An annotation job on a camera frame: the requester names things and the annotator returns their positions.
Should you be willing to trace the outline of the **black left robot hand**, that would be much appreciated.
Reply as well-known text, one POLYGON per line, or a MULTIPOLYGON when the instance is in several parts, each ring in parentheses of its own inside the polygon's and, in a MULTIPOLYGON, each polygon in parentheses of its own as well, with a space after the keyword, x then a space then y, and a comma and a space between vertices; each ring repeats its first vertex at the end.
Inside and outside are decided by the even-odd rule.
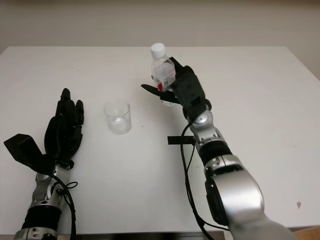
POLYGON ((71 100, 70 90, 64 88, 57 103, 55 116, 48 124, 44 136, 46 155, 53 161, 72 169, 72 157, 82 142, 84 105, 81 100, 71 100))

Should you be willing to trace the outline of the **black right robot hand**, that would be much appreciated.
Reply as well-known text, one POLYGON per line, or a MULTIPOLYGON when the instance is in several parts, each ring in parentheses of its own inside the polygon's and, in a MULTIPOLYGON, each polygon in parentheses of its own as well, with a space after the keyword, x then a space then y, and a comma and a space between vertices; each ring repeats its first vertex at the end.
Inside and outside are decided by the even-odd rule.
POLYGON ((181 65, 174 57, 169 59, 173 61, 177 73, 171 89, 160 91, 148 84, 142 84, 141 87, 158 96, 162 101, 181 105, 184 117, 195 120, 206 110, 211 110, 212 105, 206 99, 204 90, 193 69, 188 65, 181 65))

